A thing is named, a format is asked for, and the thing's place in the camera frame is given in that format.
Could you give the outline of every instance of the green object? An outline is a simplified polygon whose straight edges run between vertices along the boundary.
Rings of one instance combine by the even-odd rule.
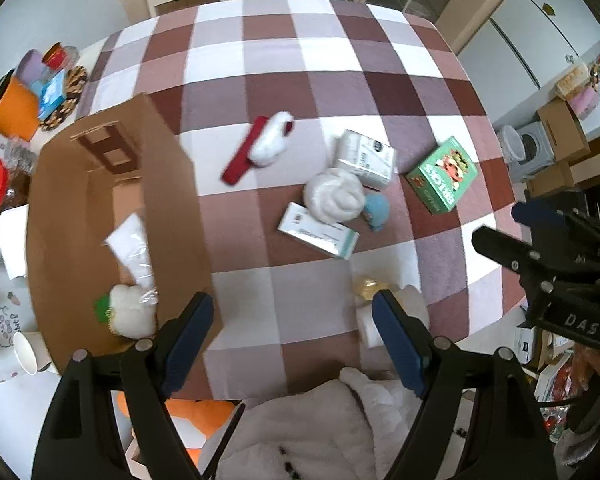
[[[455,137],[449,137],[406,179],[434,215],[447,213],[472,183],[478,170]]]
[[[93,305],[96,311],[96,318],[98,318],[98,322],[100,323],[108,323],[109,322],[109,295],[105,294],[98,301],[96,301]]]

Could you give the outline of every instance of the blanket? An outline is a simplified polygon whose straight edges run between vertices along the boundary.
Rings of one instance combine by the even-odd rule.
[[[372,381],[354,368],[305,394],[245,410],[218,465],[218,480],[382,480],[421,401],[400,381]],[[456,428],[468,427],[462,400]],[[227,424],[200,453],[204,471]],[[439,479],[455,473],[464,438],[453,434]]]

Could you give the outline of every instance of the orange container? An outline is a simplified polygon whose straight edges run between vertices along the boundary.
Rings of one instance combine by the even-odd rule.
[[[39,124],[37,96],[10,71],[0,81],[0,133],[29,142]]]

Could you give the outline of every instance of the table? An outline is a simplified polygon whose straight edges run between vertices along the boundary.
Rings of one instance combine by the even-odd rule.
[[[77,117],[147,92],[195,163],[216,305],[224,329],[180,396],[267,398],[389,365],[362,348],[352,280],[413,284],[433,335],[460,340],[524,295],[516,276],[475,253],[482,224],[520,236],[506,165],[478,97],[435,27],[336,0],[232,0],[135,24],[102,44]],[[258,115],[296,118],[288,150],[235,186],[220,174]],[[454,135],[479,175],[452,212],[432,216],[398,175],[379,233],[362,219],[349,261],[276,231],[302,186],[331,165],[346,129],[391,144],[398,170]]]

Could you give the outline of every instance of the cabinet door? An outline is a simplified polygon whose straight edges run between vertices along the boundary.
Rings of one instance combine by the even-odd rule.
[[[531,0],[504,0],[491,19],[518,51],[540,86],[565,70],[577,54]]]
[[[458,59],[492,123],[538,90],[491,22],[476,32]]]
[[[576,53],[582,56],[600,40],[600,25],[583,0],[533,0],[542,9],[547,4],[551,10],[547,15],[571,43]]]

